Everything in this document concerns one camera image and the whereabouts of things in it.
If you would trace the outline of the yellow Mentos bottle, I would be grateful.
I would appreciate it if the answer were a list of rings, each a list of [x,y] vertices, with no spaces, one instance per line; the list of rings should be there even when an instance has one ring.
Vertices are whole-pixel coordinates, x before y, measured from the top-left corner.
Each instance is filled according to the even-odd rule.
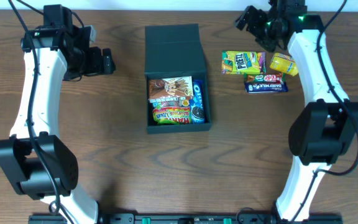
[[[296,76],[298,74],[298,67],[296,66],[294,59],[289,55],[278,52],[273,54],[270,61],[270,68],[291,76]]]

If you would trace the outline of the yellow green Pretz box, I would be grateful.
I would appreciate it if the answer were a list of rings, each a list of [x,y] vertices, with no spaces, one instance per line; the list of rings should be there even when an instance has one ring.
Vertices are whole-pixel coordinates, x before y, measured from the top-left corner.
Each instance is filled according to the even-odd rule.
[[[222,74],[261,75],[266,72],[265,52],[222,51]]]

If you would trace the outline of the red green KitKat bar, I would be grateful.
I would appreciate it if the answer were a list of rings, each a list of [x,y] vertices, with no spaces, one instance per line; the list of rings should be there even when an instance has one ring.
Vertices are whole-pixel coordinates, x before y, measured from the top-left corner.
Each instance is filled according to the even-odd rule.
[[[284,83],[285,75],[277,74],[260,74],[260,75],[246,75],[246,83]]]

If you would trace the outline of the purple Dairy Milk bar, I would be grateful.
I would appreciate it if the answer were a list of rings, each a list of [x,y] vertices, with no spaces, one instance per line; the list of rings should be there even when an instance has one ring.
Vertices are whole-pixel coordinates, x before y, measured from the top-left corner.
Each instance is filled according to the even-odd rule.
[[[284,93],[288,92],[287,84],[276,82],[263,82],[263,83],[244,83],[245,90],[248,93]]]

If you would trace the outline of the dark green gift box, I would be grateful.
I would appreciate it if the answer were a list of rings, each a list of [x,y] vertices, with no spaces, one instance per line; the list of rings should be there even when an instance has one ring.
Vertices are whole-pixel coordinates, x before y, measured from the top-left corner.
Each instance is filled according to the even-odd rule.
[[[211,114],[208,94],[206,60],[200,41],[198,24],[147,26],[145,28],[145,80],[147,90],[147,133],[180,133],[208,131]],[[166,106],[190,107],[190,100],[148,101],[148,81],[162,78],[187,77],[201,80],[205,123],[162,124],[153,119],[154,109]]]

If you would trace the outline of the brown Pocky box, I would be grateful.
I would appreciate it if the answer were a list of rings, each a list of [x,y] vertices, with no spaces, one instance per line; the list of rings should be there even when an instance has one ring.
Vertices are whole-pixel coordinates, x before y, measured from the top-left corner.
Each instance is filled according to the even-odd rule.
[[[190,100],[194,97],[191,76],[149,80],[148,88],[150,103]]]

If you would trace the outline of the blue Oreo pack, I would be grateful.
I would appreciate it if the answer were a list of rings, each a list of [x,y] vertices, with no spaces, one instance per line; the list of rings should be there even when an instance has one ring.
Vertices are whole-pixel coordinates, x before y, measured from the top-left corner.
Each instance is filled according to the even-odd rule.
[[[202,83],[201,80],[193,80],[193,99],[190,101],[193,124],[205,123]]]

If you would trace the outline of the colourful gummy candy bag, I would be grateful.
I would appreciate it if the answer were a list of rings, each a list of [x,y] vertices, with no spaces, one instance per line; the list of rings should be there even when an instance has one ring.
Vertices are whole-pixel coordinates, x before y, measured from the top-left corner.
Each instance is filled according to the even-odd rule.
[[[190,107],[166,106],[160,109],[156,108],[152,115],[158,125],[191,123]]]

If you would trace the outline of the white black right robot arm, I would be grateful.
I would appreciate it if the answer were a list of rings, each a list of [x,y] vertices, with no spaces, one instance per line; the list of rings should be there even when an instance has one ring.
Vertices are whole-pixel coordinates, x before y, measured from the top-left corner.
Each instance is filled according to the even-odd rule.
[[[282,46],[293,57],[305,107],[292,124],[288,143],[293,156],[283,192],[271,214],[249,213],[261,223],[341,223],[335,214],[312,214],[310,205],[331,166],[358,141],[358,102],[342,89],[326,48],[328,23],[310,14],[303,1],[270,1],[269,11],[248,6],[236,19],[265,50]]]

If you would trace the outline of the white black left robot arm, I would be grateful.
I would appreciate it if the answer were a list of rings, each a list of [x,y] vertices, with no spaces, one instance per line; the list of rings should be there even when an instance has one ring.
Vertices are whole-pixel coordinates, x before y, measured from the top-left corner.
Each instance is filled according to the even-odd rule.
[[[60,140],[58,109],[63,82],[110,75],[109,49],[94,46],[92,26],[59,4],[41,11],[43,24],[21,39],[25,79],[17,118],[0,140],[0,167],[18,195],[47,204],[54,222],[98,223],[99,205],[78,184],[78,161]]]

